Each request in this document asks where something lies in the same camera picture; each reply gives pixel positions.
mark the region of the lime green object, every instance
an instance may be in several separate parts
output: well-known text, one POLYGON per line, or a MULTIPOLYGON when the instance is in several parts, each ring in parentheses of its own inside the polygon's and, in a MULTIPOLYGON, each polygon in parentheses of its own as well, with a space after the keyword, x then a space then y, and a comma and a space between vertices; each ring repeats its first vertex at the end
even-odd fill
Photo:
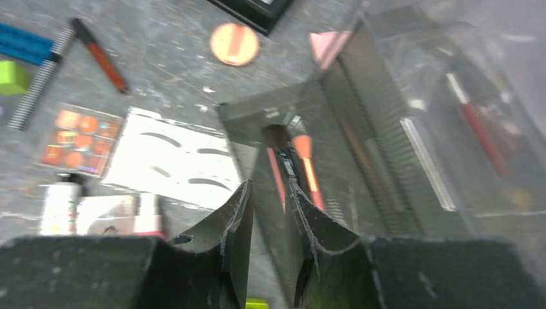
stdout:
POLYGON ((0 61, 0 94, 25 93, 30 84, 28 72, 14 61, 0 61))
POLYGON ((247 298, 245 309, 269 309, 269 304, 260 298, 247 298))

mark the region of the makeup brush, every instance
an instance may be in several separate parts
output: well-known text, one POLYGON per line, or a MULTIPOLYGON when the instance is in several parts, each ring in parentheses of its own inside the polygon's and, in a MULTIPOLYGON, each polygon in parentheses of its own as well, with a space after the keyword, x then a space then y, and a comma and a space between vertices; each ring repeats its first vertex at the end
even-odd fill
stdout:
POLYGON ((319 182, 317 179, 317 173, 315 172, 315 166, 311 161, 313 152, 313 139, 309 135, 299 135, 292 140, 294 148, 296 148, 297 155, 303 161, 303 167, 305 174, 307 175, 307 182, 309 183, 309 189, 311 191, 311 199, 315 206, 324 211, 324 201, 319 189, 319 182))
POLYGON ((273 150, 271 147, 267 147, 267 156, 269 157, 271 171, 273 172, 275 184, 277 185, 277 191, 279 191, 279 197, 281 198, 281 203, 283 204, 283 211, 285 211, 285 184, 283 183, 281 171, 279 170, 279 164, 277 162, 277 158, 275 157, 275 150, 273 150))
POLYGON ((476 114, 476 111, 472 103, 470 103, 468 95, 463 90, 462 85, 458 80, 458 77, 454 73, 447 73, 446 76, 447 81, 451 86, 451 90, 455 93, 455 96, 459 100, 461 111, 466 118, 468 125, 470 126, 472 131, 474 131, 474 134, 478 138, 482 149, 489 158, 491 165, 493 165, 493 168, 499 176, 506 176, 507 169, 504 160, 493 141, 491 141, 491 139, 489 138, 489 135, 485 130, 485 126, 482 120, 476 114))
POLYGON ((290 146, 288 141, 290 135, 287 129, 280 124, 272 124, 265 127, 262 131, 263 136, 269 143, 269 146, 279 155, 279 159, 283 168, 287 172, 288 177, 296 177, 294 163, 290 157, 290 146))
POLYGON ((285 185, 281 177, 277 157, 281 160, 282 166, 288 177, 296 178, 294 163, 290 158, 290 147, 288 146, 290 135, 288 134, 287 129, 279 124, 272 124, 264 127, 261 133, 270 146, 267 148, 267 154, 271 164, 273 177, 275 178, 275 183, 277 185, 277 190, 281 197, 283 210, 285 210, 285 185))

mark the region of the striped pen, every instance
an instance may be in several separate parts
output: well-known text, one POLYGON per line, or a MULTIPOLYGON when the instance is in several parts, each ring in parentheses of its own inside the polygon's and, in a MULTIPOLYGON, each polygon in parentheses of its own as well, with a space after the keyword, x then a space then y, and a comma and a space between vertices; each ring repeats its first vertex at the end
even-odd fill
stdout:
POLYGON ((65 28, 61 31, 55 42, 53 42, 50 58, 46 59, 38 69, 36 76, 30 83, 28 92, 23 96, 7 125, 10 129, 20 131, 24 129, 34 108, 53 78, 53 74, 62 60, 62 54, 66 52, 70 44, 74 41, 74 37, 75 32, 70 28, 65 28))

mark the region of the green sponge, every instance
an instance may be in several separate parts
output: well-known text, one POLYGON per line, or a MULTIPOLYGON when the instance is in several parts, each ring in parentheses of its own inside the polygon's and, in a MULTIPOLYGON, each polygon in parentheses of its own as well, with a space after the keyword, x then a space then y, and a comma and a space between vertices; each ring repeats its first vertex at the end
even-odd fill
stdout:
POLYGON ((25 93, 30 83, 28 72, 14 61, 0 61, 0 94, 25 93))

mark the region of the blue case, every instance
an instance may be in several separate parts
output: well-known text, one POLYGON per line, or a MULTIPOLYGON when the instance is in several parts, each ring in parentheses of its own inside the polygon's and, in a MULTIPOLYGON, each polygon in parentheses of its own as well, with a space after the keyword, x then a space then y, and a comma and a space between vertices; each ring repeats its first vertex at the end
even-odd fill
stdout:
POLYGON ((0 23, 0 53, 39 66, 52 46, 52 40, 0 23))

